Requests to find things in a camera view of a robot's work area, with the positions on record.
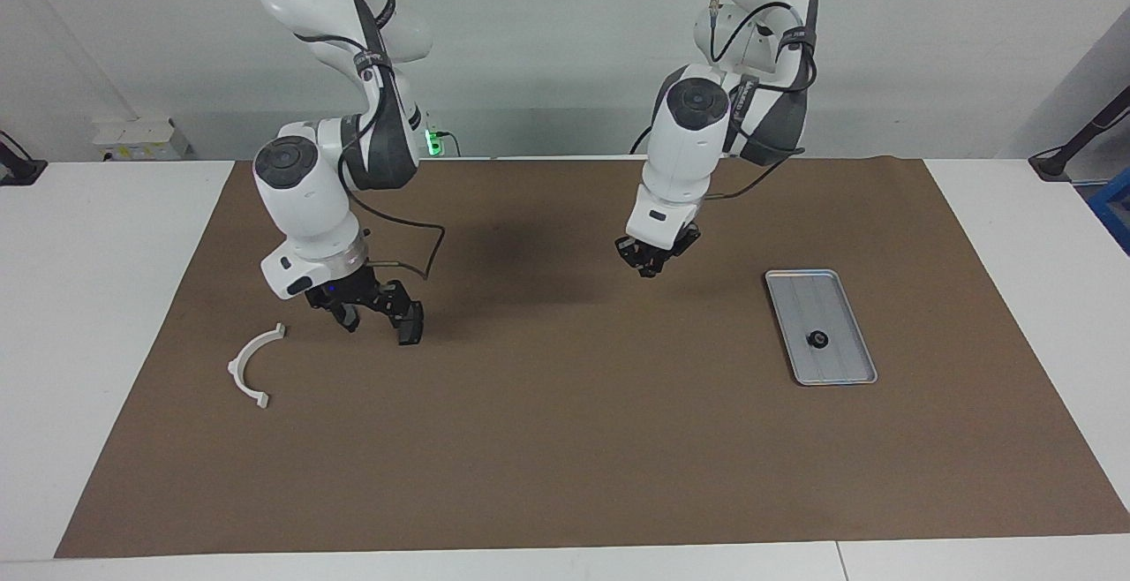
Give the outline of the white semicircular bracket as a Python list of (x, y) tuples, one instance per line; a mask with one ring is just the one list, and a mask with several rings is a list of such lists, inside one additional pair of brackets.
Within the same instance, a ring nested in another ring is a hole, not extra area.
[(227, 364), (227, 372), (229, 372), (231, 379), (233, 380), (235, 387), (243, 396), (250, 397), (257, 407), (266, 411), (269, 407), (270, 396), (261, 389), (251, 388), (246, 382), (245, 372), (250, 359), (255, 355), (257, 352), (267, 346), (267, 344), (282, 340), (286, 337), (287, 327), (281, 322), (275, 324), (271, 330), (263, 333), (257, 335), (249, 342), (240, 349), (237, 355), (231, 359)]

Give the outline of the brown table mat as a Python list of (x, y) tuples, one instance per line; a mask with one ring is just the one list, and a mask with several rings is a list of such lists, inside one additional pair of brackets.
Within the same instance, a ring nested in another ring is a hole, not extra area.
[[(788, 163), (651, 280), (638, 162), (429, 162), (417, 346), (278, 300), (231, 171), (59, 557), (1130, 532), (923, 162)], [(764, 275), (831, 268), (878, 380), (796, 383)], [(250, 359), (243, 396), (227, 364)]]

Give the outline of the black clamp mount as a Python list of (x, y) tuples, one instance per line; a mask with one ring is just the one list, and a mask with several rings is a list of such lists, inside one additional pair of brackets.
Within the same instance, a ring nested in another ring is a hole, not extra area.
[(44, 174), (49, 163), (35, 159), (14, 137), (0, 130), (0, 187), (31, 187)]

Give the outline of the silver metal tray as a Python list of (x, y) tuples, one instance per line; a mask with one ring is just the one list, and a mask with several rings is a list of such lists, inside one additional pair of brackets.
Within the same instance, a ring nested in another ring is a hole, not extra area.
[[(847, 292), (831, 268), (777, 268), (764, 275), (796, 383), (861, 385), (878, 380)], [(831, 344), (815, 349), (806, 336), (822, 330)]]

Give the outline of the white box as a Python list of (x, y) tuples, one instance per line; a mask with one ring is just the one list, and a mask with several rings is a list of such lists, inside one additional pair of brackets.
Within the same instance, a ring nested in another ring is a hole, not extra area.
[(96, 123), (92, 146), (103, 162), (195, 158), (192, 144), (168, 118)]

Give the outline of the blue box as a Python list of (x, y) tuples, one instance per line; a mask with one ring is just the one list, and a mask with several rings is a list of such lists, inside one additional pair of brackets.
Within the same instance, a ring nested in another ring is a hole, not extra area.
[(1086, 203), (1111, 239), (1130, 255), (1130, 168), (1099, 187)]

